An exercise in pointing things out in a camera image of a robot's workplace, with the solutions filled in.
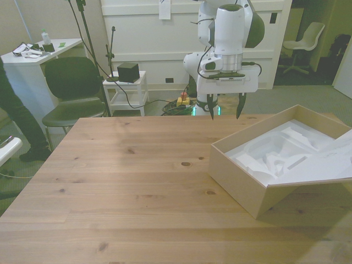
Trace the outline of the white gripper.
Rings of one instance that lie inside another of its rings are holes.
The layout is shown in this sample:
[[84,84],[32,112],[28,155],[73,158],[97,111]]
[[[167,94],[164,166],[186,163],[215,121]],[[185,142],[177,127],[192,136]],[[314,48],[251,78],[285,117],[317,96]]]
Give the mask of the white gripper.
[[205,79],[198,75],[197,77],[197,93],[207,94],[207,105],[210,116],[214,120],[214,116],[218,113],[218,99],[215,94],[239,94],[239,103],[236,108],[236,118],[238,119],[246,102],[246,93],[255,92],[258,89],[260,67],[258,65],[242,66],[239,74],[244,74],[242,78],[220,78]]

